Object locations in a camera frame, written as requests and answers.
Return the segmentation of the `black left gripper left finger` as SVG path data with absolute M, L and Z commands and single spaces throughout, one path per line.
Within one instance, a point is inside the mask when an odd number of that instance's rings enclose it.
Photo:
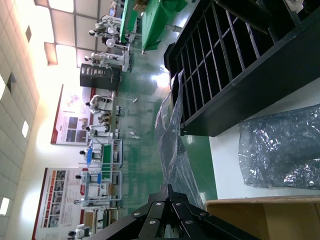
M 167 192 L 148 196 L 147 204 L 90 237 L 91 240 L 154 240 L 164 229 Z

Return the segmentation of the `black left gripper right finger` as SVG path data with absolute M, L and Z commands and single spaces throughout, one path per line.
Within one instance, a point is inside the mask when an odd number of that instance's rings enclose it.
M 256 240 L 252 234 L 191 204 L 184 193 L 166 186 L 165 220 L 173 232 L 193 240 Z

